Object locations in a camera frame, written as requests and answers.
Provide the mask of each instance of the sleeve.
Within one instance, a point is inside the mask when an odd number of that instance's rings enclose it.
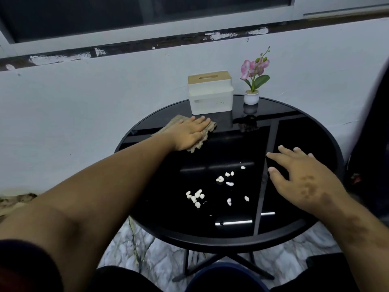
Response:
[[[22,240],[0,240],[0,291],[63,292],[63,284],[46,251]]]

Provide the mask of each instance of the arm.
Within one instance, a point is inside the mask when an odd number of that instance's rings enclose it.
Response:
[[[289,181],[270,167],[277,191],[320,219],[341,247],[361,292],[389,291],[389,229],[354,201],[339,179],[312,154],[279,147],[268,157],[284,166]]]
[[[192,117],[63,181],[0,224],[0,239],[34,243],[51,255],[65,291],[81,291],[163,159],[202,138],[210,119]]]

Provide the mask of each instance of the white wall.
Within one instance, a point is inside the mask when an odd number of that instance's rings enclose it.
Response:
[[[316,118],[347,158],[388,32],[386,18],[1,72],[0,190],[45,191],[112,154],[136,122],[187,98],[188,75],[228,70],[244,93],[241,64],[269,45],[261,96]]]

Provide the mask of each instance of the small potted plant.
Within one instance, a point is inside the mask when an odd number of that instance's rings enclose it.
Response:
[[[255,61],[250,62],[249,60],[245,60],[240,69],[242,72],[242,77],[240,79],[250,86],[250,89],[246,91],[244,96],[244,102],[246,104],[257,104],[260,100],[258,88],[270,80],[268,75],[263,74],[265,68],[270,64],[270,61],[266,56],[268,52],[270,52],[270,46],[268,50],[264,54],[261,53],[261,56]]]

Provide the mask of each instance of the window frame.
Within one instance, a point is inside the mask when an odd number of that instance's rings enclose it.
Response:
[[[381,8],[389,9],[389,0],[292,0],[290,6],[278,6],[248,12],[199,17],[21,43],[15,43],[4,24],[0,22],[0,58],[315,18],[320,17],[323,12],[326,16],[336,16],[358,11],[379,10]],[[141,10],[142,14],[147,15],[147,12],[144,12],[145,8],[142,6]]]

